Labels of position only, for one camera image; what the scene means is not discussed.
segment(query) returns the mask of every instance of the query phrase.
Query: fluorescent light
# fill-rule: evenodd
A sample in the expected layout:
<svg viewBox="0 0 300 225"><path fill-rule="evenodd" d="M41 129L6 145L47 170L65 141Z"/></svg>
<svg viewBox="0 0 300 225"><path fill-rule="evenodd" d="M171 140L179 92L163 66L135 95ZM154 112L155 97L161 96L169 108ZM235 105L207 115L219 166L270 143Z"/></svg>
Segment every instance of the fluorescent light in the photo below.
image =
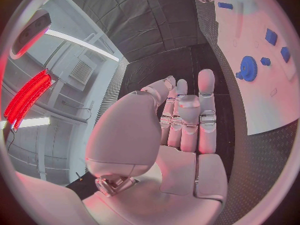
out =
<svg viewBox="0 0 300 225"><path fill-rule="evenodd" d="M73 36L69 36L69 35L61 33L59 31L54 31L54 30L50 30L50 29L48 31L46 31L45 34L53 36L53 37L57 37L57 38L68 40L68 41L70 41L72 43L78 44L80 46L84 46L84 47L86 47L88 49L91 49L91 50L97 52L97 53L100 53L100 54L102 54L102 55L104 55L104 56L106 56L106 57L108 57L108 58L110 58L112 60L115 60L116 62L119 61L119 59L117 57L111 55L110 53L108 53L108 52L106 52L106 51L104 51L104 50L102 50L102 49L100 49L100 48L98 48L98 47L96 47L94 45L91 45L91 44L89 44L89 43L87 43L85 41L82 41L82 40L80 40L78 38L75 38Z"/></svg>
<svg viewBox="0 0 300 225"><path fill-rule="evenodd" d="M6 122L7 121L0 121L0 129L4 129ZM34 126L49 125L49 124L50 124L49 117L23 119L19 128L34 127Z"/></svg>

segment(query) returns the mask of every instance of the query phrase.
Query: blue gear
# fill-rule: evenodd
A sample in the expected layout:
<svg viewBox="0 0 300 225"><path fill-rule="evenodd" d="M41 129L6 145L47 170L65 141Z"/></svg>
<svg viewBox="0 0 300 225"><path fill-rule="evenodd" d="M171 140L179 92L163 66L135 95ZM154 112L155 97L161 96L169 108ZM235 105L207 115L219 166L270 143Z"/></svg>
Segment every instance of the blue gear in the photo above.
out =
<svg viewBox="0 0 300 225"><path fill-rule="evenodd" d="M255 59L251 56L245 56L240 64L240 72L245 81L254 81L258 74L258 65Z"/></svg>

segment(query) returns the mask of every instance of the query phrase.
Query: blue object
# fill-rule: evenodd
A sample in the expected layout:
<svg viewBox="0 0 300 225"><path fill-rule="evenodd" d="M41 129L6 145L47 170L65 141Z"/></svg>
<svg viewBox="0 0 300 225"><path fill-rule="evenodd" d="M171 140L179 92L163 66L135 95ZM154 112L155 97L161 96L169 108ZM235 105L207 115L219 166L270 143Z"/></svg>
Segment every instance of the blue object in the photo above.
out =
<svg viewBox="0 0 300 225"><path fill-rule="evenodd" d="M258 65L255 59L251 56L245 56L240 64L240 72L245 81L254 81L258 74Z"/></svg>
<svg viewBox="0 0 300 225"><path fill-rule="evenodd" d="M234 6L230 3L218 2L217 5L219 8L222 8L222 9L234 9Z"/></svg>
<svg viewBox="0 0 300 225"><path fill-rule="evenodd" d="M243 80L243 75L242 75L242 73L241 73L240 71L237 72L237 73L235 74L235 77L236 77L237 79Z"/></svg>
<svg viewBox="0 0 300 225"><path fill-rule="evenodd" d="M268 29L266 30L266 35L265 35L265 39L272 44L273 46L275 46L276 42L277 42L277 34L275 32L273 32L272 30Z"/></svg>
<svg viewBox="0 0 300 225"><path fill-rule="evenodd" d="M280 53L281 53L281 55L282 55L284 61L287 63L287 62L290 60L290 58L291 58L291 54L290 54L289 49L288 49L286 46L284 46L284 47L281 49L281 52L280 52Z"/></svg>
<svg viewBox="0 0 300 225"><path fill-rule="evenodd" d="M265 65L265 66L270 66L271 65L271 60L267 57L263 57L260 60L260 62L261 62L262 65Z"/></svg>

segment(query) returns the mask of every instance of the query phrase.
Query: air vent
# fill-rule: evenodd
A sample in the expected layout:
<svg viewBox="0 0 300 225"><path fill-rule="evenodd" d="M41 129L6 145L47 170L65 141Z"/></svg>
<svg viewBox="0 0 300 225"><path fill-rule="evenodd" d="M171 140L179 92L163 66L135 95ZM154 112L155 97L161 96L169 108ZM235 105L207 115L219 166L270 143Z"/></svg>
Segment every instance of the air vent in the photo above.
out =
<svg viewBox="0 0 300 225"><path fill-rule="evenodd" d="M83 61L79 60L77 65L70 73L70 76L85 85L87 84L92 73L93 73L93 69Z"/></svg>

